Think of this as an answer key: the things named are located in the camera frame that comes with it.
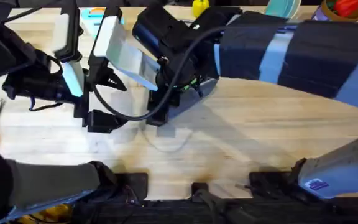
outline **wire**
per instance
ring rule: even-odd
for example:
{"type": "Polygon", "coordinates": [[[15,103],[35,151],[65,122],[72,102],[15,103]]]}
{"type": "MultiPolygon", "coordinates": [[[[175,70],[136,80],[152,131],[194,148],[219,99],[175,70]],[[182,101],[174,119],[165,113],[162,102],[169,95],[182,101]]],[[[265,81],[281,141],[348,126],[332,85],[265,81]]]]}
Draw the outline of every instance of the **wire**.
{"type": "Polygon", "coordinates": [[[50,109],[50,108],[56,108],[58,106],[61,106],[63,105],[63,103],[55,103],[55,104],[52,104],[52,105],[45,105],[45,106],[40,106],[36,109],[34,109],[34,106],[31,105],[31,107],[29,108],[29,111],[31,112],[37,112],[37,111],[42,111],[42,110],[46,110],[46,109],[50,109]]]}
{"type": "Polygon", "coordinates": [[[229,28],[232,29],[234,27],[223,26],[223,27],[216,27],[214,29],[210,29],[210,30],[202,33],[195,41],[193,41],[191,43],[191,45],[187,48],[185,54],[183,55],[183,58],[182,58],[181,62],[179,63],[178,69],[176,70],[175,75],[172,78],[171,84],[169,85],[168,90],[165,93],[165,95],[163,96],[163,98],[161,99],[160,103],[152,111],[149,111],[145,115],[142,115],[142,116],[127,116],[127,115],[124,115],[124,114],[116,111],[115,109],[113,109],[103,99],[103,97],[100,95],[100,92],[98,91],[98,89],[97,89],[97,87],[96,87],[96,85],[94,83],[91,84],[92,90],[94,91],[94,94],[95,94],[96,98],[100,101],[100,103],[107,110],[109,110],[110,112],[115,114],[118,118],[125,119],[125,120],[128,120],[128,121],[142,121],[144,119],[147,119],[147,118],[153,116],[155,113],[157,113],[162,108],[162,106],[168,101],[168,98],[170,97],[171,92],[172,92],[174,86],[176,85],[176,83],[177,83],[177,81],[178,81],[178,79],[180,77],[181,71],[183,70],[183,67],[186,64],[187,59],[190,56],[190,53],[194,50],[194,48],[196,48],[197,45],[201,41],[203,41],[204,39],[210,37],[211,35],[221,33],[222,31],[225,31],[226,29],[229,29],[229,28]]]}
{"type": "MultiPolygon", "coordinates": [[[[139,202],[139,199],[134,191],[134,189],[132,187],[130,187],[129,185],[125,185],[125,191],[126,191],[126,199],[125,199],[125,202],[124,204],[119,207],[118,209],[122,209],[124,207],[127,207],[128,205],[129,206],[133,206],[133,209],[131,210],[131,212],[122,220],[121,224],[125,224],[128,219],[130,219],[130,217],[132,217],[135,212],[136,212],[136,208],[139,208],[139,207],[144,207],[144,205],[141,205],[140,202],[139,202]],[[132,194],[132,197],[135,198],[135,202],[132,203],[132,202],[128,202],[129,200],[129,194],[132,194]]],[[[97,205],[97,207],[95,208],[94,212],[92,213],[92,217],[90,218],[90,222],[89,224],[94,224],[94,223],[98,223],[98,218],[99,218],[99,214],[100,214],[100,209],[101,209],[101,205],[97,205]]]]}

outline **wooden tabletop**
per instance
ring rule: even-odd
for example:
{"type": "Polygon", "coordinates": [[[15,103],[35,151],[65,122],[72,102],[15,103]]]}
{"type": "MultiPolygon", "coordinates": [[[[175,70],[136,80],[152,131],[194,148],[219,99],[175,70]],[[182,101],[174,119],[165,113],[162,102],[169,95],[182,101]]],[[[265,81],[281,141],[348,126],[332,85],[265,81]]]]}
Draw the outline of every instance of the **wooden tabletop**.
{"type": "MultiPolygon", "coordinates": [[[[177,18],[193,19],[190,8],[167,9],[177,18]]],[[[310,17],[315,9],[302,7],[297,17],[310,17]]],[[[143,9],[122,10],[128,38],[137,44],[130,30],[143,9]]],[[[50,54],[58,14],[59,9],[42,9],[9,27],[50,54]]],[[[89,35],[80,37],[84,67],[92,44],[89,35]]],[[[7,98],[1,90],[4,79],[0,97],[7,98]]],[[[147,91],[123,79],[129,91],[100,88],[101,94],[125,114],[145,113],[147,91]]],[[[73,118],[72,105],[40,112],[29,112],[29,106],[28,98],[18,97],[8,100],[2,111],[0,153],[5,158],[32,164],[97,160],[114,172],[148,172],[148,199],[188,198],[196,181],[209,182],[212,193],[221,197],[250,197],[235,187],[247,183],[250,171],[288,170],[298,159],[320,156],[358,137],[358,108],[268,83],[227,78],[201,103],[161,128],[128,122],[111,134],[87,133],[81,120],[73,118]]],[[[91,108],[105,111],[93,96],[91,108]]]]}

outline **teal object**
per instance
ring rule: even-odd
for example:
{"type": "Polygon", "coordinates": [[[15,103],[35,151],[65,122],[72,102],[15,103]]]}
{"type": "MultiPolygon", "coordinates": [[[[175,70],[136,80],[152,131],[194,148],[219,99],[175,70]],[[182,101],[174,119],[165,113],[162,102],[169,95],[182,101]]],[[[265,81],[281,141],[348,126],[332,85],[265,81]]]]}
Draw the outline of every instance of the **teal object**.
{"type": "Polygon", "coordinates": [[[301,0],[270,0],[265,14],[291,19],[298,12],[300,5],[301,0]]]}
{"type": "MultiPolygon", "coordinates": [[[[85,8],[81,10],[81,22],[85,26],[85,29],[93,37],[98,34],[99,27],[102,23],[104,13],[92,13],[92,8],[85,8]]],[[[125,24],[125,19],[122,17],[120,20],[122,25],[125,24]]]]}

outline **yellow object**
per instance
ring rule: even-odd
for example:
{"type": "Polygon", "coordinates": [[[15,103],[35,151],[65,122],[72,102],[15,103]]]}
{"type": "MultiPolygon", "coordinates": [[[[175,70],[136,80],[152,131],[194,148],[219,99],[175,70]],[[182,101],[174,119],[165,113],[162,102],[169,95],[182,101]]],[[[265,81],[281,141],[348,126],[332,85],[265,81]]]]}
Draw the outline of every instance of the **yellow object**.
{"type": "Polygon", "coordinates": [[[90,14],[92,14],[92,13],[104,13],[105,10],[106,10],[106,8],[101,8],[101,7],[93,8],[91,10],[90,14]]]}
{"type": "Polygon", "coordinates": [[[57,205],[55,207],[47,208],[44,211],[37,212],[32,214],[34,217],[38,218],[39,220],[43,220],[45,222],[37,222],[28,215],[23,216],[19,219],[20,223],[23,224],[43,224],[43,223],[68,223],[71,217],[72,208],[69,205],[57,205]]]}
{"type": "Polygon", "coordinates": [[[193,15],[197,18],[204,12],[205,9],[209,8],[208,0],[194,0],[193,1],[193,15]]]}

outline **white plastic part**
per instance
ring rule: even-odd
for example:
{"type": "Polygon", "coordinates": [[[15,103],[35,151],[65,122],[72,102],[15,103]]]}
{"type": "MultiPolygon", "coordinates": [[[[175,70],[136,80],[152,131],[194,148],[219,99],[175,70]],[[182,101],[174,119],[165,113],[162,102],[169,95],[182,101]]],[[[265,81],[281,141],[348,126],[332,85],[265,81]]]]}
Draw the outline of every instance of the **white plastic part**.
{"type": "Polygon", "coordinates": [[[67,45],[68,35],[68,14],[61,14],[55,21],[53,30],[52,51],[56,52],[63,49],[67,45]]]}
{"type": "Polygon", "coordinates": [[[80,97],[84,94],[85,75],[80,62],[62,63],[63,78],[73,96],[80,97]]]}
{"type": "Polygon", "coordinates": [[[80,9],[81,16],[81,26],[85,28],[87,34],[91,35],[93,38],[96,38],[98,34],[100,24],[103,20],[103,14],[95,13],[92,14],[91,11],[94,8],[83,8],[80,9]]]}
{"type": "Polygon", "coordinates": [[[149,90],[157,91],[155,76],[160,65],[125,41],[126,32],[117,16],[104,18],[93,53],[106,57],[123,74],[149,90]]]}

